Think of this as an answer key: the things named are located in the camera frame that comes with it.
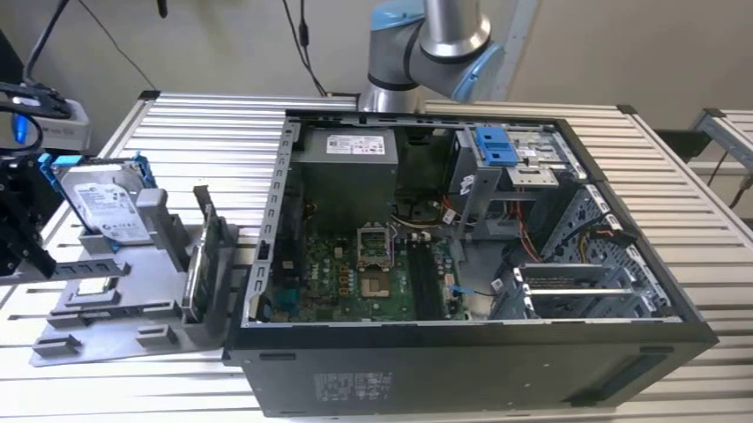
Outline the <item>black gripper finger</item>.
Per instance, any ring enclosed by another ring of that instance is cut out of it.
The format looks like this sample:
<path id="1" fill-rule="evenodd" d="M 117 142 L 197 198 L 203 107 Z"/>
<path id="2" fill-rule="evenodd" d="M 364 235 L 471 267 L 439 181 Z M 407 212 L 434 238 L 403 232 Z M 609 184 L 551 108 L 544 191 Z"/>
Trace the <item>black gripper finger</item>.
<path id="1" fill-rule="evenodd" d="M 44 205 L 49 187 L 33 154 L 1 156 L 1 280 L 46 281 L 56 261 L 44 249 Z"/>

